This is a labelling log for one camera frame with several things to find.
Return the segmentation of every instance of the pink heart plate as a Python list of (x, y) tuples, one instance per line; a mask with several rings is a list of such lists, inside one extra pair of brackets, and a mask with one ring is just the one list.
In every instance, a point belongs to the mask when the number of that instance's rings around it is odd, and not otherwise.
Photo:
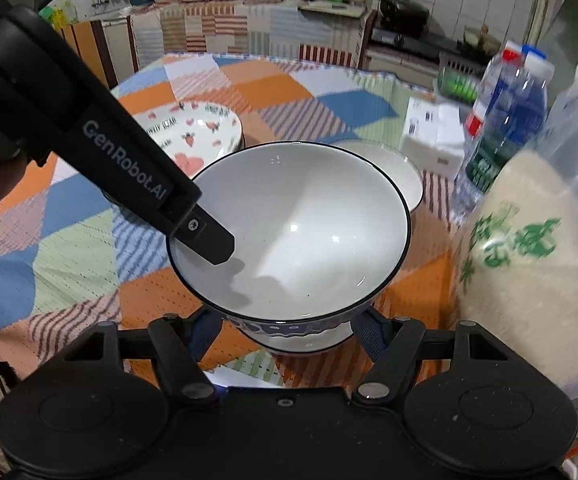
[(134, 119), (189, 178), (238, 150), (242, 142), (240, 119), (216, 103), (170, 103), (136, 114)]

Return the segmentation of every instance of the cooking pot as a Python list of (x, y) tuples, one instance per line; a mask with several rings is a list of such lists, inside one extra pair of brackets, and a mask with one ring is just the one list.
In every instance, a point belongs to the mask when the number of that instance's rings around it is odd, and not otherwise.
[(388, 30), (419, 38), (429, 20), (429, 9), (412, 0), (380, 0), (381, 25)]

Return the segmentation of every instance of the round table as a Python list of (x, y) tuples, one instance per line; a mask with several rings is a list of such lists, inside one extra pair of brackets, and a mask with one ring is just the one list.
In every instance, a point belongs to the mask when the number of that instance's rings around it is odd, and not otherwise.
[[(397, 148), (409, 97), (394, 75), (254, 56), (167, 55), (112, 93), (131, 113), (181, 100), (216, 102), (242, 121), (248, 146), (272, 140), (367, 139)], [(448, 324), (451, 184), (423, 172), (402, 269), (376, 302), (384, 315)], [(142, 328), (167, 312), (200, 305), (178, 280), (164, 236), (127, 221), (100, 190), (55, 155), (0, 202), (0, 360), (21, 377), (95, 322)], [(285, 387), (357, 383), (370, 360), (355, 338), (314, 356), (272, 356), (229, 323), (201, 366), (232, 368)], [(133, 371), (153, 381), (148, 362)], [(437, 371), (427, 364), (422, 377)]]

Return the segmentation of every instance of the kitchen cabinet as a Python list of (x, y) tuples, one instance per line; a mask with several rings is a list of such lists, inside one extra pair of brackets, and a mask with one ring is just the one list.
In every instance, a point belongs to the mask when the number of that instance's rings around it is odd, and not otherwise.
[(102, 28), (107, 40), (109, 56), (116, 73), (116, 80), (120, 84), (136, 72), (129, 41), (130, 32), (127, 26), (127, 19), (102, 22)]
[(390, 72), (404, 82), (430, 90), (438, 76), (437, 64), (373, 44), (365, 51), (362, 69), (369, 72)]

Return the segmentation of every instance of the bowl rim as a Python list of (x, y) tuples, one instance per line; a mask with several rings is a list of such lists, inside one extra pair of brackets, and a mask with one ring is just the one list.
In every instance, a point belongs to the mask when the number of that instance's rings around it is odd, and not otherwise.
[[(326, 346), (325, 348), (318, 348), (317, 350), (279, 350), (278, 348), (273, 348), (272, 346), (269, 345), (265, 345), (264, 343), (261, 343), (260, 341), (254, 339), (253, 337), (251, 337), (250, 335), (248, 335), (242, 328), (238, 328), (236, 327), (236, 330), (238, 332), (240, 332), (243, 336), (245, 336), (247, 339), (250, 339), (251, 341), (253, 341), (254, 343), (262, 346), (262, 348), (269, 350), (269, 352), (275, 353), (275, 354), (280, 354), (280, 355), (286, 355), (286, 356), (300, 356), (300, 357), (307, 357), (307, 356), (312, 356), (312, 355), (317, 355), (317, 354), (321, 354), (323, 352), (327, 352), (333, 348), (337, 348), (338, 346), (342, 345), (343, 343), (346, 343), (347, 341), (349, 341), (355, 334), (352, 332), (351, 334), (349, 334), (347, 337), (345, 337), (344, 339), (342, 339), (342, 341), (339, 341), (337, 343), (333, 343), (330, 346)], [(283, 336), (276, 336), (278, 339), (287, 339), (286, 337)], [(294, 336), (290, 336), (290, 337), (303, 337), (301, 335), (294, 335)]]
[[(409, 213), (413, 213), (416, 209), (418, 209), (418, 206), (422, 203), (422, 198), (425, 196), (425, 181), (422, 178), (422, 172), (420, 170), (418, 170), (418, 167), (411, 161), (410, 157), (408, 157), (404, 153), (400, 152), (400, 150), (396, 150), (395, 148), (392, 148), (392, 147), (388, 146), (387, 144), (385, 144), (384, 142), (380, 142), (379, 140), (342, 139), (342, 140), (336, 141), (334, 144), (332, 144), (332, 146), (336, 146), (337, 148), (341, 148), (342, 150), (345, 150), (346, 152), (351, 152), (351, 150), (348, 150), (348, 149), (344, 148), (343, 146), (340, 146), (340, 144), (342, 144), (344, 142), (357, 142), (358, 144), (371, 144), (373, 146), (380, 147), (381, 149), (386, 150), (387, 152), (397, 156), (405, 164), (408, 164), (418, 175), (418, 178), (420, 179), (420, 189), (421, 189), (420, 199), (418, 200), (418, 203), (416, 203), (416, 205), (412, 209), (409, 210)], [(359, 155), (358, 153), (355, 153), (355, 152), (351, 152), (351, 153), (353, 153), (356, 156), (359, 156), (360, 158), (364, 158), (362, 155)], [(364, 158), (364, 159), (367, 162), (371, 162), (371, 160), (369, 160), (368, 158)]]
[(407, 219), (407, 239), (405, 240), (405, 244), (404, 244), (404, 247), (402, 249), (402, 254), (400, 254), (400, 259), (398, 260), (396, 265), (393, 267), (391, 272), (388, 274), (387, 278), (380, 285), (375, 287), (371, 292), (369, 292), (367, 295), (365, 295), (363, 298), (360, 298), (360, 300), (354, 301), (354, 303), (352, 303), (351, 305), (348, 305), (348, 306), (343, 307), (339, 310), (336, 310), (335, 312), (330, 312), (329, 314), (322, 314), (320, 316), (314, 316), (314, 317), (308, 317), (308, 318), (303, 317), (300, 319), (292, 319), (292, 320), (272, 320), (272, 319), (263, 319), (260, 317), (246, 316), (244, 314), (240, 314), (239, 312), (234, 312), (232, 310), (228, 310), (228, 309), (226, 309), (220, 305), (215, 304), (213, 301), (208, 300), (202, 294), (200, 294), (197, 290), (195, 290), (195, 288), (191, 285), (191, 283), (189, 283), (182, 276), (181, 272), (178, 270), (178, 268), (176, 267), (176, 265), (174, 263), (173, 255), (171, 252), (171, 241), (170, 241), (171, 235), (170, 235), (170, 236), (165, 237), (165, 244), (167, 246), (167, 256), (169, 256), (169, 262), (170, 262), (171, 267), (173, 268), (174, 272), (176, 273), (176, 276), (178, 276), (178, 279), (182, 282), (182, 284), (185, 285), (189, 289), (189, 291), (195, 297), (197, 297), (200, 301), (202, 301), (204, 304), (210, 306), (211, 308), (217, 310), (218, 312), (221, 312), (222, 314), (224, 314), (226, 316), (233, 316), (233, 317), (236, 317), (238, 319), (242, 319), (243, 321), (251, 321), (253, 323), (264, 323), (264, 324), (273, 324), (273, 325), (286, 325), (286, 324), (305, 325), (305, 324), (321, 321), (324, 319), (330, 319), (331, 317), (341, 316), (342, 314), (349, 312), (351, 310), (354, 310), (355, 308), (357, 308), (358, 306), (361, 306), (364, 303), (367, 303), (372, 298), (374, 298), (376, 296), (376, 294), (379, 294), (381, 291), (384, 290), (384, 288), (386, 288), (387, 285), (389, 285), (391, 280), (393, 280), (393, 278), (396, 276), (396, 274), (400, 270), (400, 267), (402, 267), (402, 264), (403, 264), (403, 262), (407, 256), (407, 253), (409, 252), (409, 245), (411, 243), (411, 213), (409, 212), (409, 207), (407, 206), (407, 201), (405, 200), (404, 195), (402, 194), (402, 192), (400, 191), (400, 189), (398, 188), (396, 183), (393, 182), (392, 179), (390, 179), (389, 176), (387, 176), (387, 174), (384, 173), (383, 170), (378, 168), (370, 160), (367, 160), (367, 159), (365, 159), (365, 158), (361, 157), (360, 155), (357, 155), (353, 152), (349, 152), (349, 151), (344, 150), (342, 148), (338, 148), (338, 146), (335, 146), (333, 144), (324, 144), (322, 142), (312, 142), (312, 141), (308, 141), (308, 140), (277, 140), (274, 142), (265, 142), (262, 144), (255, 144), (254, 146), (249, 146), (248, 148), (240, 150), (239, 152), (229, 153), (228, 155), (225, 155), (222, 158), (219, 158), (218, 160), (213, 161), (211, 164), (209, 164), (208, 166), (205, 166), (201, 171), (199, 171), (198, 174), (193, 178), (193, 180), (197, 179), (198, 176), (200, 176), (202, 173), (207, 171), (214, 164), (220, 162), (221, 160), (225, 160), (226, 158), (229, 158), (230, 156), (237, 155), (238, 153), (244, 153), (244, 152), (249, 151), (249, 150), (255, 150), (256, 148), (261, 148), (262, 146), (269, 146), (270, 144), (311, 144), (311, 145), (316, 145), (316, 146), (325, 146), (325, 147), (331, 148), (333, 150), (338, 150), (339, 152), (343, 152), (343, 153), (347, 153), (347, 154), (352, 155), (352, 156), (356, 156), (360, 160), (362, 160), (362, 161), (366, 162), (367, 164), (369, 164), (370, 166), (372, 166), (384, 178), (387, 179), (387, 181), (391, 184), (393, 189), (396, 191), (396, 194), (398, 195), (400, 202), (402, 202), (402, 208), (405, 211), (405, 217)]

